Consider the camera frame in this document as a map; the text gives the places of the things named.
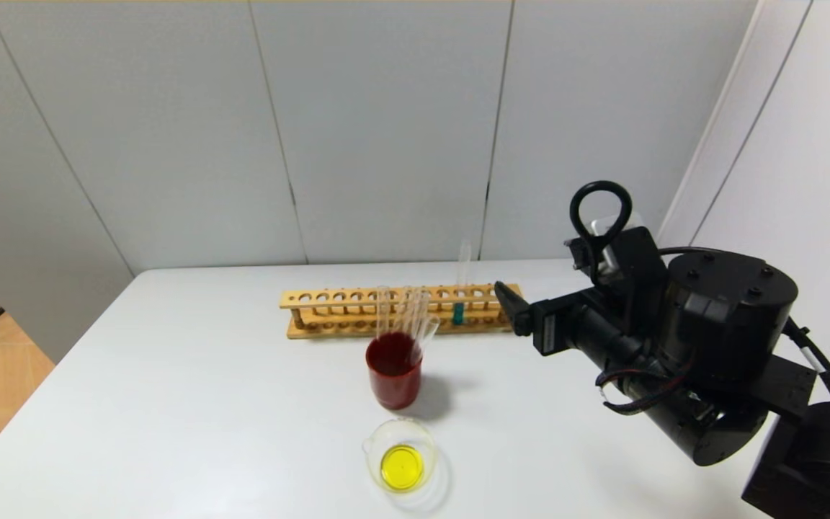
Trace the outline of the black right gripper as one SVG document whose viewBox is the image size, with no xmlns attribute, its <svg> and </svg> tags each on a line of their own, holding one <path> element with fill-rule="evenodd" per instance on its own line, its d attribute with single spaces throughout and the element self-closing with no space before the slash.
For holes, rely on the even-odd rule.
<svg viewBox="0 0 830 519">
<path fill-rule="evenodd" d="M 500 280 L 494 295 L 513 333 L 532 335 L 543 357 L 577 350 L 605 371 L 638 363 L 643 355 L 643 340 L 622 330 L 622 319 L 593 288 L 540 300 L 532 312 L 530 303 Z"/>
</svg>

